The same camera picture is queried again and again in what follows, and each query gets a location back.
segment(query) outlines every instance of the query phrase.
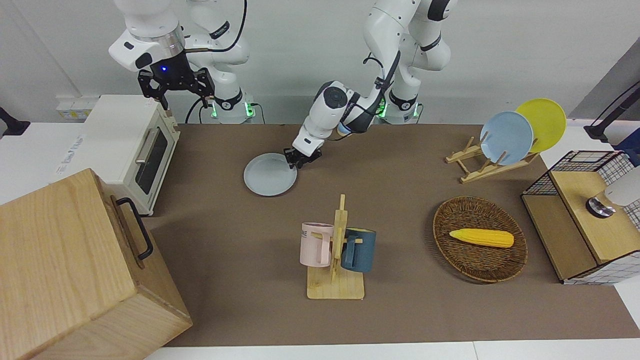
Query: plate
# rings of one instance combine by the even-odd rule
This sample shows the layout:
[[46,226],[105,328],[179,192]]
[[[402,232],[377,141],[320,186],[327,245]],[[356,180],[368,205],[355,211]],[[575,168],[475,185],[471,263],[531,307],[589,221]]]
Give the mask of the plate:
[[533,130],[527,119],[515,111],[504,111],[494,115],[483,126],[480,139],[489,132],[480,145],[483,154],[498,162],[500,155],[507,152],[500,165],[512,165],[522,160],[531,150]]
[[[513,234],[513,246],[476,245],[449,235],[449,231],[465,227],[508,231]],[[447,262],[478,281],[512,279],[527,263],[527,240],[518,223],[498,205],[479,197],[461,196],[443,202],[433,217],[433,240]]]
[[531,152],[551,149],[564,135],[566,115],[553,100],[532,99],[520,105],[516,112],[527,118],[533,129],[533,137],[537,139]]
[[262,196],[286,192],[298,177],[297,168],[289,168],[283,154],[269,152],[256,156],[244,168],[244,183],[249,190]]

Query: brown tabletop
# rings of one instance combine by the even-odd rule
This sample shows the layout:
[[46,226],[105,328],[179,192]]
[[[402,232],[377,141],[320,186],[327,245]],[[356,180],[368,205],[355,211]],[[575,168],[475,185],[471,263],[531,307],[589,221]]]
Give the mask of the brown tabletop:
[[[285,194],[253,194],[245,165],[290,146],[300,126],[181,126],[145,223],[156,237],[194,326],[169,346],[635,338],[612,286],[561,285],[520,193],[546,170],[525,168],[469,184],[443,158],[479,126],[372,126],[329,142]],[[467,160],[470,169],[480,161]],[[346,194],[349,225],[378,232],[364,300],[309,300],[298,262],[300,224],[333,222]],[[460,195],[505,209],[527,237],[523,272],[467,281],[433,246],[436,208]]]

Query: wooden box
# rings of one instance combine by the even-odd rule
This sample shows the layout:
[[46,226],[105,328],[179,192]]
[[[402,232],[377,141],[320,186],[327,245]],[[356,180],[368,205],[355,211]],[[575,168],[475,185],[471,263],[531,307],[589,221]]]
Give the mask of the wooden box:
[[597,218],[585,202],[607,187],[598,172],[550,171],[557,195],[522,195],[563,284],[614,284],[640,274],[640,232],[614,205]]
[[1,360],[143,359],[191,326],[153,238],[104,189],[87,169],[0,206]]

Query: oven door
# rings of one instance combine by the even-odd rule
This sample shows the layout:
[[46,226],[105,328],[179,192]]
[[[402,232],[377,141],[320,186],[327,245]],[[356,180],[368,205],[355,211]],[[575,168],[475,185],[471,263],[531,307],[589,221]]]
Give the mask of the oven door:
[[129,180],[129,190],[138,202],[144,204],[140,209],[142,214],[151,214],[153,210],[174,147],[175,138],[162,119],[153,121],[136,156]]

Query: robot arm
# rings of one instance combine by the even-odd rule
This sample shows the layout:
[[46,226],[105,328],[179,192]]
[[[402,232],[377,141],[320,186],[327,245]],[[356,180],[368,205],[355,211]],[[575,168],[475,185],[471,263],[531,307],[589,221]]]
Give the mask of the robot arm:
[[401,41],[402,58],[396,78],[388,94],[384,120],[405,124],[414,114],[421,81],[413,68],[440,71],[449,63],[451,50],[442,39],[441,28],[458,0],[423,0],[409,23],[409,33]]
[[[171,0],[114,0],[124,14],[127,30],[109,47],[109,54],[130,71],[138,71],[138,83],[146,97],[168,110],[168,90],[189,90],[205,100],[214,95],[209,71],[193,71],[187,61],[184,35]],[[151,81],[158,85],[154,88]]]
[[[216,95],[212,106],[217,107],[214,109],[214,118],[223,124],[241,124],[250,117],[246,109],[252,100],[240,88],[236,74],[227,65],[246,63],[249,59],[249,45],[231,29],[229,21],[214,9],[214,3],[215,1],[210,0],[187,0],[191,18],[202,33],[188,37],[186,47],[216,51],[189,53],[187,59],[197,68],[206,68],[213,79]],[[245,16],[246,12],[241,29],[244,27]]]
[[[124,14],[127,30],[111,45],[109,54],[126,69],[138,71],[143,94],[160,101],[165,109],[168,109],[168,104],[164,93],[168,90],[193,92],[208,107],[205,98],[214,96],[214,81],[206,66],[201,66],[198,71],[191,69],[191,59],[188,60],[187,53],[218,53],[220,62],[242,63],[248,58],[248,53],[243,50],[247,47],[242,46],[244,43],[241,44],[239,37],[229,40],[233,34],[229,30],[229,23],[220,23],[212,10],[204,7],[207,0],[189,0],[196,23],[207,31],[211,41],[202,40],[196,44],[190,40],[188,45],[200,47],[186,49],[187,42],[178,18],[170,8],[170,1],[114,0]],[[230,46],[228,49],[224,47],[227,43]],[[209,58],[215,56],[198,54],[192,62],[206,62]],[[155,88],[151,85],[152,81],[157,83]]]
[[381,65],[368,97],[339,81],[325,83],[305,119],[292,149],[285,149],[289,166],[301,168],[320,157],[320,147],[333,129],[343,136],[367,131],[384,94],[392,83],[400,61],[401,35],[408,27],[420,1],[378,0],[365,23],[364,38],[374,59]]

